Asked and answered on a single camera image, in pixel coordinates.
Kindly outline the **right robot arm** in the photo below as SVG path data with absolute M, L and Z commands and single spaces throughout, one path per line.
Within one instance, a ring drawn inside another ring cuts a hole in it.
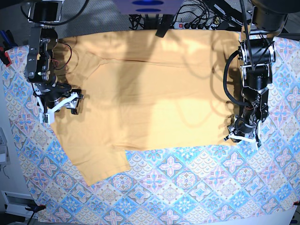
M 34 23 L 30 30 L 24 76 L 37 99 L 40 123 L 49 125 L 54 123 L 55 114 L 61 108 L 78 115 L 84 97 L 81 89 L 59 82 L 55 74 L 58 63 L 53 51 L 59 42 L 55 27 L 63 24 L 60 20 L 63 4 L 62 0 L 30 0 L 29 11 L 21 11 L 29 22 Z

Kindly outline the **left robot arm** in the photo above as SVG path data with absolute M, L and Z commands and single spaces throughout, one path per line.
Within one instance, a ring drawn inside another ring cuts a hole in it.
M 274 37 L 279 35 L 288 18 L 287 12 L 279 12 L 278 3 L 267 4 L 265 0 L 253 0 L 251 21 L 247 21 L 244 1 L 240 45 L 226 62 L 223 89 L 229 100 L 239 106 L 227 127 L 225 141 L 248 142 L 254 149 L 261 146 L 261 124 L 269 115 L 268 85 L 272 84 L 272 64 L 276 62 Z M 237 57 L 240 67 L 240 98 L 236 99 L 228 90 L 227 76 L 232 60 Z

